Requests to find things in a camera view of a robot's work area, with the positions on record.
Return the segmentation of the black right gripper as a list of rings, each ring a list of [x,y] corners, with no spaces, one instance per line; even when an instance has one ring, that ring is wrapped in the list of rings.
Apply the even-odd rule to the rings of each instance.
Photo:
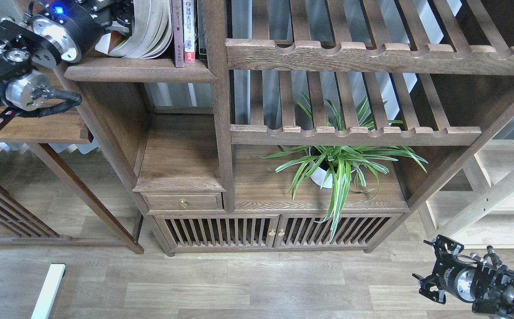
[[[432,241],[423,242],[434,248],[436,262],[433,274],[427,277],[412,274],[419,282],[419,294],[441,304],[446,303],[446,292],[463,302],[475,302],[473,282],[479,267],[476,266],[476,262],[461,262],[457,259],[464,245],[443,235],[437,235]]]

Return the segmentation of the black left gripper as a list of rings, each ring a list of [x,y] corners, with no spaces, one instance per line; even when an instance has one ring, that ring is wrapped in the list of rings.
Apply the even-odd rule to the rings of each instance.
[[[40,0],[33,31],[59,46],[62,60],[79,62],[109,31],[131,36],[132,0]]]

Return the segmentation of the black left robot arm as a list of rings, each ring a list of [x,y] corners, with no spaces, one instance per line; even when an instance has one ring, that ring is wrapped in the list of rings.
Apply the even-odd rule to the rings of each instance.
[[[14,117],[40,118],[81,104],[79,93],[55,89],[36,69],[79,62],[109,31],[130,35],[131,0],[41,0],[28,4],[22,22],[0,22],[0,131]]]

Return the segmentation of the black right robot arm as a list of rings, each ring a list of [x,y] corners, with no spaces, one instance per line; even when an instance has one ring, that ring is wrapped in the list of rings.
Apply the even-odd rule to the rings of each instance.
[[[472,312],[493,319],[514,319],[514,270],[499,259],[494,248],[487,246],[481,257],[464,256],[464,246],[438,235],[429,242],[436,263],[431,275],[417,274],[419,293],[436,303],[446,302],[446,293],[472,304]]]

